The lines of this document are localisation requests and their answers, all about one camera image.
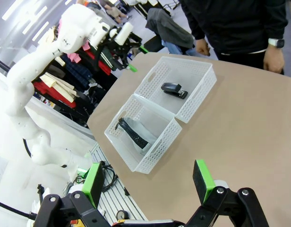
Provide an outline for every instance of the wristwatch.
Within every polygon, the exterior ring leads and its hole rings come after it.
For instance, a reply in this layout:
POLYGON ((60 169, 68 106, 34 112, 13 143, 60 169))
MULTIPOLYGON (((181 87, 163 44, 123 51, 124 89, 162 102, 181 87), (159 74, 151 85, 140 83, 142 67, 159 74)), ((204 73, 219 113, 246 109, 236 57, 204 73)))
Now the wristwatch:
POLYGON ((277 47, 277 48, 284 47, 284 39, 268 39, 268 43, 270 45, 277 47))

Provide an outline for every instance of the bolt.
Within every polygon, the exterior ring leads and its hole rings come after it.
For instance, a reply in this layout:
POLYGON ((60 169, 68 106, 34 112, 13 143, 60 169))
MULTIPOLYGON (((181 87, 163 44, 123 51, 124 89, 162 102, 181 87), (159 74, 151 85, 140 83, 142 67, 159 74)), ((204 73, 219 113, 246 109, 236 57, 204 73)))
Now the bolt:
POLYGON ((248 195, 248 190, 243 189, 242 190, 242 195, 248 195))
POLYGON ((217 189, 217 192, 218 192, 219 194, 222 194, 222 193, 224 192, 224 189, 223 189, 223 188, 218 188, 218 189, 217 189))

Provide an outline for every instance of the white box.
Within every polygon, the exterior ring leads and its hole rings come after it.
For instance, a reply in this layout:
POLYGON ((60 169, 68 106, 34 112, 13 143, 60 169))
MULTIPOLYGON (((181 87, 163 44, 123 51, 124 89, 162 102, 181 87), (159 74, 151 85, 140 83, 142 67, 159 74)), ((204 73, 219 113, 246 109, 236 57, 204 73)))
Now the white box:
POLYGON ((115 147, 131 171, 144 174, 151 172, 158 160, 166 152, 182 128, 173 114, 151 104, 142 97, 132 95, 113 118, 104 134, 115 147), (133 141, 126 132, 115 130, 118 119, 130 117, 140 121, 155 137, 156 142, 146 155, 141 155, 134 147, 133 141))
POLYGON ((211 63, 162 57, 143 79, 135 94, 156 104, 161 112, 188 123, 217 81, 211 63), (163 83, 177 83, 188 92, 185 99, 164 93, 163 83))

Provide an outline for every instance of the stapler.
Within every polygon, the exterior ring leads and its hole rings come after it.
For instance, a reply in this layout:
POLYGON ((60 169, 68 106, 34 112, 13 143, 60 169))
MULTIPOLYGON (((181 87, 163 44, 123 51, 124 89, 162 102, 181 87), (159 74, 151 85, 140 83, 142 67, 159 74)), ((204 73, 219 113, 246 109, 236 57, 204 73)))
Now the stapler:
POLYGON ((164 83, 161 86, 161 89, 163 90, 164 93, 181 99, 185 99, 185 97, 188 95, 187 91, 181 90, 180 84, 164 83))

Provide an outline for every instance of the brown table top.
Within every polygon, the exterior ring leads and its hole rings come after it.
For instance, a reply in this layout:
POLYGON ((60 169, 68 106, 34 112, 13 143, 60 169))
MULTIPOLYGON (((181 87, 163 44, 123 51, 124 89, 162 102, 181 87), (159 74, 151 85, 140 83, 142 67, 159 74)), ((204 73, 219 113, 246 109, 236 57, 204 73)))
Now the brown table top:
MULTIPOLYGON (((90 116, 88 126, 149 220, 187 222, 200 205, 192 179, 204 159, 231 190, 254 189, 270 226, 291 226, 291 78, 223 61, 139 54, 138 72, 124 71, 90 116), (131 172, 104 135, 118 110, 162 56, 213 63, 217 82, 148 175, 131 172)), ((216 227, 232 226, 219 217, 216 227)))

